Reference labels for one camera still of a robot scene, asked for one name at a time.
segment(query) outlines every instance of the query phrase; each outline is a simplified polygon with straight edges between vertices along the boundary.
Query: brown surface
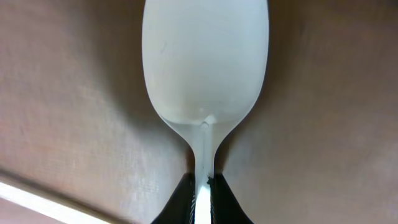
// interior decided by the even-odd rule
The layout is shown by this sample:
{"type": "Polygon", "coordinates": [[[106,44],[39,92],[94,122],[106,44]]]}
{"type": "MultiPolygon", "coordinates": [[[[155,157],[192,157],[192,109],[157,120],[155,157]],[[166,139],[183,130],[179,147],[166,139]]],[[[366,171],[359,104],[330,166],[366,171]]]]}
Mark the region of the brown surface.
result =
{"type": "Polygon", "coordinates": [[[0,223],[7,224],[61,224],[50,217],[0,199],[0,223]]]}
{"type": "MultiPolygon", "coordinates": [[[[217,162],[241,206],[254,223],[397,223],[397,1],[269,7],[264,90],[217,162]]],[[[0,163],[149,223],[187,145],[144,88],[142,8],[0,2],[0,163]]]]}

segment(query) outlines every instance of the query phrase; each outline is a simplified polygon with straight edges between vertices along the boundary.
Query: spoon bowl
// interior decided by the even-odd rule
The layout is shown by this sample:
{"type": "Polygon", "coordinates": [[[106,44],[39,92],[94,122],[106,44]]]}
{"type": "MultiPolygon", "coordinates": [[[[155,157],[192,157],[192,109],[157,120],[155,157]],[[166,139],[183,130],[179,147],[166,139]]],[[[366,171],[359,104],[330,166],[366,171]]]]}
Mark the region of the spoon bowl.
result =
{"type": "Polygon", "coordinates": [[[195,155],[195,223],[211,223],[222,140],[250,112],[266,70],[266,0],[147,0],[142,61],[158,115],[195,155]]]}

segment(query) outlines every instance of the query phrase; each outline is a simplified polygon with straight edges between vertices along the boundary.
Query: dark object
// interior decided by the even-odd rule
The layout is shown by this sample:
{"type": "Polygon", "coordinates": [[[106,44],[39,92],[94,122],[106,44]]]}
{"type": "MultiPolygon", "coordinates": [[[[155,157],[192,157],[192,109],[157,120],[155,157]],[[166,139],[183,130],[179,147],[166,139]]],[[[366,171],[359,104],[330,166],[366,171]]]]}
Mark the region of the dark object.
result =
{"type": "MultiPolygon", "coordinates": [[[[210,179],[213,224],[252,224],[222,174],[210,179]]],[[[191,224],[195,208],[195,177],[185,174],[160,215],[152,224],[191,224]]]]}

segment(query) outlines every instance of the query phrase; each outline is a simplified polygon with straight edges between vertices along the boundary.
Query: spoon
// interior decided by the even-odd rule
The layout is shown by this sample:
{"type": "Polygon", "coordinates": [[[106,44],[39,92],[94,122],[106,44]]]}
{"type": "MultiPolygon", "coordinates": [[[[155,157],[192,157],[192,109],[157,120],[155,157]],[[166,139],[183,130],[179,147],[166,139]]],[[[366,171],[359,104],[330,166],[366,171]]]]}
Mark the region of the spoon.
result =
{"type": "Polygon", "coordinates": [[[147,0],[142,62],[158,115],[195,155],[195,223],[211,223],[214,157],[249,113],[266,70],[266,0],[147,0]]]}

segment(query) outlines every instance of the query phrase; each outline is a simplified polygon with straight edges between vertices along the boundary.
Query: white spoon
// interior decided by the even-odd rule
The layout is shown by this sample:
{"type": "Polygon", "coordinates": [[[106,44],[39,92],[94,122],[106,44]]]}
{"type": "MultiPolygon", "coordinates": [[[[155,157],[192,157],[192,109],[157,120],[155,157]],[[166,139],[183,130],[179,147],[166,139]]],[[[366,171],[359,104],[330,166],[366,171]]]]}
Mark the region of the white spoon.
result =
{"type": "Polygon", "coordinates": [[[156,112],[195,154],[195,223],[211,223],[214,156],[257,100],[268,42],[266,0],[146,1],[146,87],[156,112]]]}

